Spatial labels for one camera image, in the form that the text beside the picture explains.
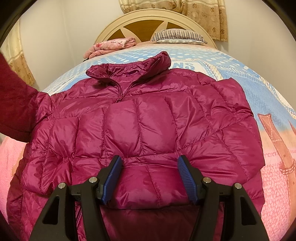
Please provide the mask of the dark red sleeved left forearm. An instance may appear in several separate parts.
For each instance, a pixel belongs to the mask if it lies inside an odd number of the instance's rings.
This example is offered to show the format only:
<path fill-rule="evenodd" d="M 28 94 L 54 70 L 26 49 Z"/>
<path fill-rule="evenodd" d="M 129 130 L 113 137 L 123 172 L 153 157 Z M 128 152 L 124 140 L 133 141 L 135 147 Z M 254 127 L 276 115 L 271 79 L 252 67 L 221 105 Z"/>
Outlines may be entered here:
<path fill-rule="evenodd" d="M 38 91 L 13 72 L 1 55 L 1 133 L 28 143 L 36 120 Z"/>

